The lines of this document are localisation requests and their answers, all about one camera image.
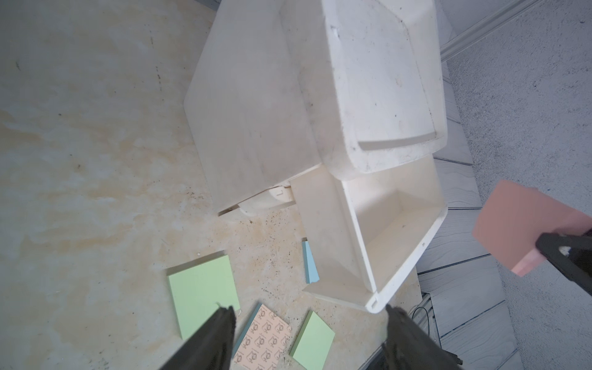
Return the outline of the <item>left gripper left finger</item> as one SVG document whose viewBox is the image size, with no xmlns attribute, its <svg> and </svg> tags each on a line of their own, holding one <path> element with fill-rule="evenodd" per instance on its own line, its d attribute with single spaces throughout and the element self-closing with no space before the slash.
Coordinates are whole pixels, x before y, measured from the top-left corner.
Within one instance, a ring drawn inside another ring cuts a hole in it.
<svg viewBox="0 0 592 370">
<path fill-rule="evenodd" d="M 228 370 L 235 328 L 234 308 L 220 307 L 160 369 Z"/>
</svg>

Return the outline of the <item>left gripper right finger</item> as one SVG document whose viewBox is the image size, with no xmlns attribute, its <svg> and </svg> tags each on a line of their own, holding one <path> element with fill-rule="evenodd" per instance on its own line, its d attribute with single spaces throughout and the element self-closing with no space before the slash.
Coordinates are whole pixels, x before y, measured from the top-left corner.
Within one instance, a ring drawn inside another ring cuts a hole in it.
<svg viewBox="0 0 592 370">
<path fill-rule="evenodd" d="M 387 369 L 461 369 L 463 361 L 441 349 L 399 307 L 386 305 L 387 339 L 382 345 Z"/>
</svg>

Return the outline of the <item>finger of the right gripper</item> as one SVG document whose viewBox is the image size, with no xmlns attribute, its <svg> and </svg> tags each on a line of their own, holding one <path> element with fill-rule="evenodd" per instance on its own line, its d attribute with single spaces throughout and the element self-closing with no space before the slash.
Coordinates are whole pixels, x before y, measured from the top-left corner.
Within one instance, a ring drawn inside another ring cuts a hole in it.
<svg viewBox="0 0 592 370">
<path fill-rule="evenodd" d="M 543 233 L 536 249 L 564 277 L 591 295 L 591 230 L 580 236 Z"/>
</svg>

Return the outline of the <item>pink sticky note pad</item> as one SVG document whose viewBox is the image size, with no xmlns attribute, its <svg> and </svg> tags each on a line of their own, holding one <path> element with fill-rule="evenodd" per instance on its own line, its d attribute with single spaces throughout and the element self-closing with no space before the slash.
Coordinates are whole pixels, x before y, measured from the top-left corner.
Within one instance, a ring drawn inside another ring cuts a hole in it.
<svg viewBox="0 0 592 370">
<path fill-rule="evenodd" d="M 536 248 L 543 233 L 582 235 L 591 216 L 533 187 L 501 180 L 476 220 L 473 237 L 502 266 L 520 277 L 546 258 Z"/>
</svg>

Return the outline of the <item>green sticky pad front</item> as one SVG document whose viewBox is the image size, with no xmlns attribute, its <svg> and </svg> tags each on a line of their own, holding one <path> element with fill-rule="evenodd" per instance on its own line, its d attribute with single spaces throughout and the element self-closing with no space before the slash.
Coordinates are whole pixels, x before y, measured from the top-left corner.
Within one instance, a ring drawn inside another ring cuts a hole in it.
<svg viewBox="0 0 592 370">
<path fill-rule="evenodd" d="M 306 370 L 323 370 L 335 332 L 310 310 L 289 355 Z"/>
</svg>

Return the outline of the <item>white three-drawer cabinet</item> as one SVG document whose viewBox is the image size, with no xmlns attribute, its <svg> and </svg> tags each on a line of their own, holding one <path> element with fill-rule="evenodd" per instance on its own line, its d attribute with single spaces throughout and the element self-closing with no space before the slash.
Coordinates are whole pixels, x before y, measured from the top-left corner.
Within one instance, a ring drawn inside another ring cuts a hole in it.
<svg viewBox="0 0 592 370">
<path fill-rule="evenodd" d="M 223 1 L 183 107 L 216 212 L 444 148 L 432 1 Z"/>
</svg>

